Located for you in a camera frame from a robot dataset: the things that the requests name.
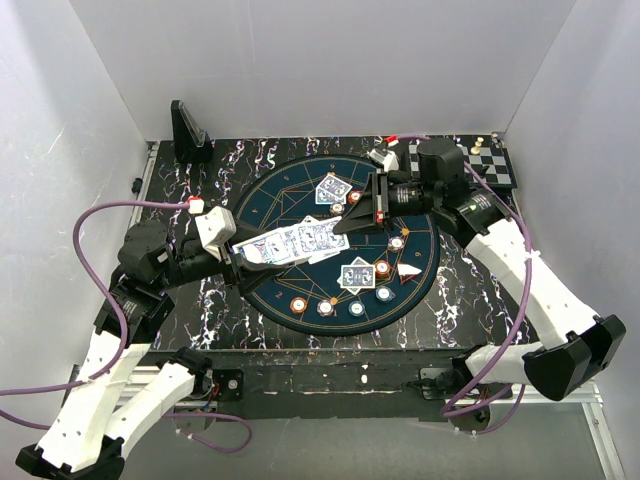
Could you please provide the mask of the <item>blue white chips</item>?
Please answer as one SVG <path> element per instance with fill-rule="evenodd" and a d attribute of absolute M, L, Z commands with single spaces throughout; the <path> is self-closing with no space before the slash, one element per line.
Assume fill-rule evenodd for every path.
<path fill-rule="evenodd" d="M 330 214 L 332 216 L 342 216 L 345 212 L 345 205 L 343 203 L 333 203 L 330 206 Z"/>
<path fill-rule="evenodd" d="M 405 246 L 405 241 L 400 236 L 391 237 L 388 242 L 388 250 L 391 252 L 399 252 Z"/>

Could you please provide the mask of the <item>orange chips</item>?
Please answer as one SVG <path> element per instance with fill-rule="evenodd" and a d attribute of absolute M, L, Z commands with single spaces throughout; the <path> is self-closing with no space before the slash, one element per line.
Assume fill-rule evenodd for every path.
<path fill-rule="evenodd" d="M 361 198 L 362 192 L 359 190 L 352 190 L 347 196 L 347 203 L 349 205 L 355 205 Z"/>
<path fill-rule="evenodd" d="M 374 264 L 377 279 L 386 279 L 392 273 L 392 267 L 386 260 L 379 260 Z"/>

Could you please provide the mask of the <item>blue playing card box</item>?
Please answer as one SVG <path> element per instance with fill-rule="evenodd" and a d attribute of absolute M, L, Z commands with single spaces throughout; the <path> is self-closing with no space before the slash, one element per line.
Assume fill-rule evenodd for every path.
<path fill-rule="evenodd" d="M 284 265 L 305 257 L 288 232 L 274 231 L 235 244 L 233 252 L 255 264 Z"/>

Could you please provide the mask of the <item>orange poker chip stack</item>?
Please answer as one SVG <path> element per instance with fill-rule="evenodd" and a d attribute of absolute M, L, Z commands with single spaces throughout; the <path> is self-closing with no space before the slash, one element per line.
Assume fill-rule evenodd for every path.
<path fill-rule="evenodd" d="M 302 297 L 295 297 L 290 302 L 290 310 L 294 314 L 302 314 L 307 309 L 307 300 Z"/>

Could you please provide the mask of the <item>deck of playing cards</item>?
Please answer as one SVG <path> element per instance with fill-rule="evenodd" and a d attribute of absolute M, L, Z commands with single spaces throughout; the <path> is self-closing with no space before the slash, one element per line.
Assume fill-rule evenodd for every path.
<path fill-rule="evenodd" d="M 320 251 L 319 230 L 315 226 L 291 226 L 286 228 L 286 238 L 294 245 L 297 257 L 311 257 Z"/>

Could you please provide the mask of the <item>green chips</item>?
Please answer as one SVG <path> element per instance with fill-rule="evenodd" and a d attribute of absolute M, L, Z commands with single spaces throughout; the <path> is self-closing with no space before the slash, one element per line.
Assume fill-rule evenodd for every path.
<path fill-rule="evenodd" d="M 375 291 L 376 298 L 383 303 L 391 302 L 394 298 L 393 291 L 387 286 L 379 286 Z"/>

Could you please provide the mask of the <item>blue white poker chip stack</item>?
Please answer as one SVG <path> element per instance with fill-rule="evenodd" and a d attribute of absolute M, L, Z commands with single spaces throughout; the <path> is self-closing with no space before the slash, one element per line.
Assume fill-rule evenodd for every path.
<path fill-rule="evenodd" d="M 334 305 L 330 300 L 321 300 L 318 302 L 317 312 L 321 317 L 331 316 L 334 312 Z"/>

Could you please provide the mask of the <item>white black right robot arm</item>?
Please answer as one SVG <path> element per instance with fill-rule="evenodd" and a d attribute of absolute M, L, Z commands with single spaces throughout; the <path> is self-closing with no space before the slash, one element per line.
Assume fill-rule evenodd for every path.
<path fill-rule="evenodd" d="M 429 138 L 403 159 L 394 141 L 367 154 L 374 165 L 360 199 L 335 228 L 340 234 L 388 231 L 393 219 L 428 215 L 437 227 L 481 262 L 518 299 L 518 321 L 528 319 L 538 340 L 474 347 L 438 376 L 455 400 L 475 397 L 489 383 L 533 386 L 560 401 L 606 369 L 626 328 L 578 299 L 534 251 L 521 218 L 465 160 L 448 138 Z"/>

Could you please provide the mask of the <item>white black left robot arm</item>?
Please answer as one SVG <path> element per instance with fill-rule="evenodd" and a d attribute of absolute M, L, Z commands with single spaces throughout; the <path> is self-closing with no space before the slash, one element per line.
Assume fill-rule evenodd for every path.
<path fill-rule="evenodd" d="M 176 402 L 205 398 L 214 386 L 212 361 L 183 347 L 124 406 L 117 404 L 174 307 L 168 289 L 220 274 L 249 293 L 283 272 L 235 251 L 261 233 L 240 220 L 205 214 L 197 217 L 195 234 L 174 246 L 159 221 L 131 227 L 78 377 L 44 436 L 19 451 L 17 466 L 44 479 L 117 479 L 136 443 Z"/>

